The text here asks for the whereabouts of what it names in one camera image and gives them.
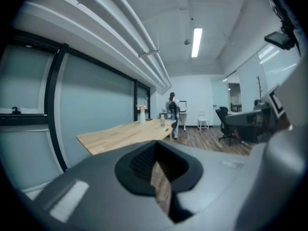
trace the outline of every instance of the bottle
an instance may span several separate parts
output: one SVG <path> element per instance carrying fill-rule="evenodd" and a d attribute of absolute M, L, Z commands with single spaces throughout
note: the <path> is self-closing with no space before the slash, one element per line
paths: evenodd
<path fill-rule="evenodd" d="M 165 115 L 160 115 L 160 126 L 165 126 Z"/>
<path fill-rule="evenodd" d="M 174 121 L 175 120 L 175 115 L 174 115 L 174 110 L 172 110 L 171 112 L 171 121 Z"/>

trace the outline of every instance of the wooden table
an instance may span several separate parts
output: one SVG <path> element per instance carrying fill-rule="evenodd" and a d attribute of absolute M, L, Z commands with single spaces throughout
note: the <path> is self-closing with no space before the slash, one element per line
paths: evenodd
<path fill-rule="evenodd" d="M 80 134 L 76 137 L 90 154 L 96 155 L 135 143 L 163 140 L 167 136 L 170 136 L 172 141 L 171 125 L 174 122 L 166 120 L 166 126 L 162 127 L 160 120 L 145 121 L 145 124 L 137 121 L 99 132 Z"/>

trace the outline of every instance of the ceiling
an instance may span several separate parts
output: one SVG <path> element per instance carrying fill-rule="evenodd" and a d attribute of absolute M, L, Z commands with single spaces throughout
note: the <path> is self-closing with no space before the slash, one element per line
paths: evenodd
<path fill-rule="evenodd" d="M 217 58 L 228 44 L 244 0 L 127 0 L 150 35 L 166 69 L 177 65 L 181 75 L 204 66 L 217 74 Z M 197 58 L 191 58 L 193 29 L 201 27 L 203 35 Z"/>

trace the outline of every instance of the office chair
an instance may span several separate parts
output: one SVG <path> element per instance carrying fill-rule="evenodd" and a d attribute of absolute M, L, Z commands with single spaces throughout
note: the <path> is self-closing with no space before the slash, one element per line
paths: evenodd
<path fill-rule="evenodd" d="M 240 141 L 237 137 L 235 137 L 234 129 L 226 123 L 226 116 L 228 115 L 228 109 L 226 107 L 219 107 L 219 109 L 215 110 L 216 114 L 220 118 L 221 125 L 220 130 L 223 132 L 223 136 L 218 139 L 229 139 L 229 146 L 231 146 L 232 139 Z"/>

